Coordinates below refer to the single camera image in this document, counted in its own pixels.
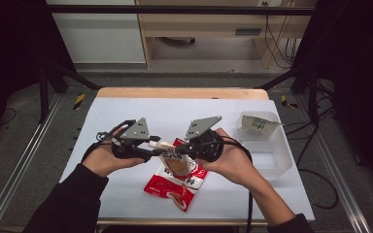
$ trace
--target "white cabinet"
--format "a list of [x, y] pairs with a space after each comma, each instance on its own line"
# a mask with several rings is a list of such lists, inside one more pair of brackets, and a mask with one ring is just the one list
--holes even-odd
[[[134, 5], [133, 0], [47, 0], [48, 4]], [[53, 14], [74, 63], [145, 63], [135, 14]]]

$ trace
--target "person's right hand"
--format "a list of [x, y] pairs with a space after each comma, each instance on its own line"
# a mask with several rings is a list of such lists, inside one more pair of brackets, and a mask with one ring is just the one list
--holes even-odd
[[[222, 128], [217, 129], [216, 132], [220, 136], [229, 137]], [[195, 162], [203, 169], [219, 173], [231, 182], [238, 183], [245, 187], [249, 187], [251, 182], [254, 181], [254, 178], [261, 178], [245, 152], [231, 145], [224, 145], [222, 155], [217, 161], [208, 162], [204, 159], [196, 158]]]

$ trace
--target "red snack bag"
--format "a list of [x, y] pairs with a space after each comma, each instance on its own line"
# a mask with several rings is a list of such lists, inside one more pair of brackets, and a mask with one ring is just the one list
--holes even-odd
[[[181, 143], [184, 143], [184, 141], [176, 139], [174, 146]], [[195, 161], [185, 154], [183, 154], [183, 158], [179, 159], [182, 161], [183, 159], [185, 160], [188, 166], [188, 172], [183, 170], [185, 173], [174, 176], [170, 168], [162, 163], [145, 186], [144, 191], [161, 198], [169, 198], [174, 201], [174, 204], [180, 210], [186, 212], [193, 196], [204, 182], [208, 171], [203, 170]]]

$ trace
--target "gray floor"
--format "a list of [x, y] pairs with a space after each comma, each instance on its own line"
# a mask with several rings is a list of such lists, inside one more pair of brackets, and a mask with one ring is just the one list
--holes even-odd
[[[145, 67], [118, 65], [114, 69], [124, 67], [125, 69], [121, 69], [124, 72], [117, 73], [117, 70], [110, 69], [108, 72], [99, 73], [93, 72], [93, 67], [90, 69], [84, 67], [81, 74], [89, 80], [107, 86], [254, 87], [278, 77], [286, 70], [276, 66], [268, 70], [262, 69], [259, 57], [255, 52], [249, 51], [254, 51], [251, 40], [197, 39], [194, 45], [158, 40], [153, 66], [149, 71]], [[85, 121], [85, 114], [96, 92], [72, 80], [67, 81], [70, 88], [67, 93], [61, 95], [59, 108], [51, 126], [37, 148], [7, 211], [2, 215], [0, 231], [4, 231], [4, 228], [8, 229], [7, 227], [19, 227], [11, 228], [12, 230], [21, 229], [26, 224], [33, 211], [59, 180], [71, 148], [75, 145], [79, 129]], [[301, 109], [281, 105], [282, 95], [285, 95], [290, 103], [300, 106], [306, 100], [304, 95], [290, 94], [288, 87], [291, 82], [292, 80], [288, 80], [269, 91], [269, 96], [276, 102], [281, 120], [285, 124], [307, 120]], [[73, 110], [80, 93], [85, 93], [85, 100], [79, 110]], [[16, 110], [17, 114], [11, 121], [0, 126], [0, 192], [38, 126], [40, 113], [38, 103], [39, 94], [36, 84], [14, 93], [8, 101], [8, 109]], [[330, 107], [330, 102], [323, 99], [320, 112]], [[8, 110], [3, 115], [2, 122], [14, 116], [13, 110]], [[290, 131], [298, 126], [300, 125], [288, 127], [286, 130]], [[373, 232], [371, 169], [356, 165], [354, 151], [339, 122], [332, 115], [321, 120], [319, 132]], [[311, 128], [307, 127], [288, 136], [295, 159], [307, 141], [298, 138], [307, 137], [311, 133]], [[331, 179], [325, 169], [318, 145], [319, 141], [313, 140], [306, 150], [300, 167], [319, 172]], [[334, 195], [328, 184], [308, 173], [301, 173], [301, 177], [314, 203], [330, 205], [333, 202]], [[354, 230], [345, 208], [344, 202], [340, 202], [333, 210], [322, 210], [313, 206], [317, 220], [311, 222], [311, 225], [317, 232], [359, 232]], [[253, 232], [264, 231], [264, 228], [253, 229]]]

